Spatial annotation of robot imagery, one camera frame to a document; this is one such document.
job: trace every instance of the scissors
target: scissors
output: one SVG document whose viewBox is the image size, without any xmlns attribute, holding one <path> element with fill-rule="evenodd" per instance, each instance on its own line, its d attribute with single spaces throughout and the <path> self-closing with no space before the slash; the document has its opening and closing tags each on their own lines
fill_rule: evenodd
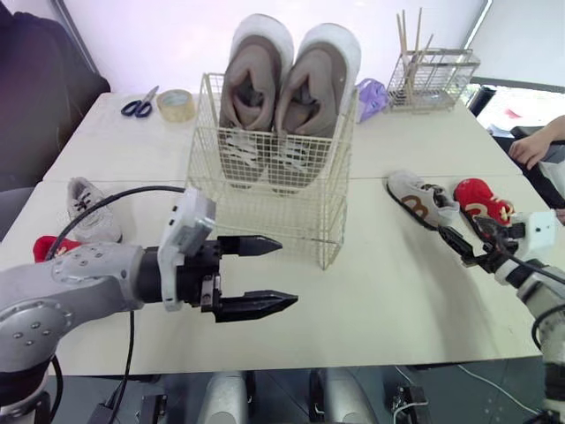
<svg viewBox="0 0 565 424">
<path fill-rule="evenodd" d="M 147 93 L 143 100 L 134 100 L 133 102 L 127 103 L 121 110 L 122 115 L 125 117 L 148 117 L 151 110 L 153 110 L 151 100 L 154 98 L 158 89 L 159 86 L 153 88 L 149 93 Z"/>
</svg>

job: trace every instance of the shoe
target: shoe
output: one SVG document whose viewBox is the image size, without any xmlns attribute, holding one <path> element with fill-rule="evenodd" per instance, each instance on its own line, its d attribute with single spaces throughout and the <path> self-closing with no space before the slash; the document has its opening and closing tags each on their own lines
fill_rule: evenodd
<svg viewBox="0 0 565 424">
<path fill-rule="evenodd" d="M 489 241 L 489 236 L 480 230 L 475 216 L 491 217 L 500 225 L 509 226 L 510 216 L 515 212 L 512 203 L 496 197 L 482 179 L 468 178 L 461 181 L 453 196 L 461 205 L 461 212 L 483 241 Z"/>
<path fill-rule="evenodd" d="M 104 199 L 104 194 L 86 178 L 71 178 L 69 181 L 67 212 L 71 220 L 102 199 Z M 108 207 L 100 208 L 87 216 L 74 227 L 72 232 L 75 239 L 81 243 L 100 241 L 119 243 L 122 240 L 122 231 Z"/>
<path fill-rule="evenodd" d="M 37 240 L 35 240 L 34 244 L 34 260 L 36 262 L 45 262 L 45 258 L 53 243 L 55 243 L 57 237 L 55 236 L 41 236 Z M 72 241 L 67 238 L 63 238 L 61 242 L 61 246 L 56 250 L 55 256 L 59 256 L 61 254 L 66 254 L 70 250 L 74 249 L 75 247 L 79 247 L 82 243 L 78 241 Z"/>
<path fill-rule="evenodd" d="M 459 203 L 441 186 L 426 184 L 407 170 L 388 176 L 388 194 L 428 230 L 450 225 L 459 214 Z"/>
<path fill-rule="evenodd" d="M 250 137 L 240 130 L 271 132 L 277 96 L 293 56 L 290 32 L 278 20 L 254 14 L 237 27 L 223 79 L 218 134 L 227 179 L 257 181 L 265 169 L 271 137 Z"/>
<path fill-rule="evenodd" d="M 276 106 L 279 146 L 268 166 L 272 185 L 302 188 L 320 174 L 332 141 L 287 135 L 334 137 L 339 116 L 349 108 L 360 64 L 361 48 L 348 29 L 321 24 L 308 31 Z"/>
</svg>

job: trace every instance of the white sneaker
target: white sneaker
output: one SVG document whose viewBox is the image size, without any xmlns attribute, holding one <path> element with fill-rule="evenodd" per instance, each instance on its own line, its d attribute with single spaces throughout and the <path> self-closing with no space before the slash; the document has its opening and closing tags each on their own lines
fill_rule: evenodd
<svg viewBox="0 0 565 424">
<path fill-rule="evenodd" d="M 83 177 L 71 178 L 67 186 L 67 212 L 72 219 L 92 207 L 102 199 L 104 194 L 90 181 Z M 107 208 L 100 208 L 80 221 L 72 231 L 76 240 L 81 243 L 100 241 L 120 242 L 122 231 Z"/>
<path fill-rule="evenodd" d="M 320 174 L 331 141 L 303 142 L 285 136 L 332 139 L 339 116 L 350 106 L 360 65 L 359 42 L 347 28 L 321 24 L 306 33 L 276 106 L 275 130 L 281 144 L 269 164 L 271 184 L 305 187 Z"/>
<path fill-rule="evenodd" d="M 388 176 L 388 194 L 428 230 L 449 225 L 459 216 L 459 203 L 443 187 L 426 184 L 408 170 Z"/>
<path fill-rule="evenodd" d="M 290 32 L 278 20 L 254 14 L 237 27 L 223 79 L 218 133 L 226 178 L 253 182 L 265 169 L 271 137 L 251 138 L 239 130 L 271 132 L 276 98 L 293 56 Z"/>
</svg>

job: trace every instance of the red sneaker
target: red sneaker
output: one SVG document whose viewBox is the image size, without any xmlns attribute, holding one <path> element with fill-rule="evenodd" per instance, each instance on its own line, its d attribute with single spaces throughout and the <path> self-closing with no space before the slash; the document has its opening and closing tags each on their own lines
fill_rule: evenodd
<svg viewBox="0 0 565 424">
<path fill-rule="evenodd" d="M 510 216 L 514 214 L 514 206 L 509 201 L 496 197 L 482 179 L 463 180 L 457 185 L 453 197 L 459 202 L 461 212 L 482 239 L 486 238 L 486 234 L 478 228 L 473 219 L 475 216 L 490 217 L 501 225 L 510 225 Z"/>
<path fill-rule="evenodd" d="M 55 240 L 57 240 L 57 237 L 55 236 L 41 236 L 35 240 L 34 259 L 36 262 L 45 262 L 45 256 L 47 256 L 47 252 L 53 243 L 55 243 Z M 55 256 L 57 257 L 60 254 L 65 254 L 75 247 L 79 247 L 81 244 L 82 243 L 79 243 L 78 241 L 72 241 L 65 238 L 63 243 L 61 243 L 61 246 L 59 246 L 56 250 Z"/>
</svg>

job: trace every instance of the wire rack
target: wire rack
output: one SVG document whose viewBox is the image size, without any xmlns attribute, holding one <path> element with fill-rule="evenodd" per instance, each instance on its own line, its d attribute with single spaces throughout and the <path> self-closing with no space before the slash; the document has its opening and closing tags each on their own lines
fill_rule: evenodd
<svg viewBox="0 0 565 424">
<path fill-rule="evenodd" d="M 388 108 L 451 109 L 479 65 L 471 49 L 409 50 L 398 58 L 388 84 Z"/>
<path fill-rule="evenodd" d="M 248 132 L 222 117 L 222 84 L 203 76 L 186 184 L 216 202 L 219 235 L 265 235 L 326 269 L 343 244 L 356 102 L 333 139 Z"/>
</svg>

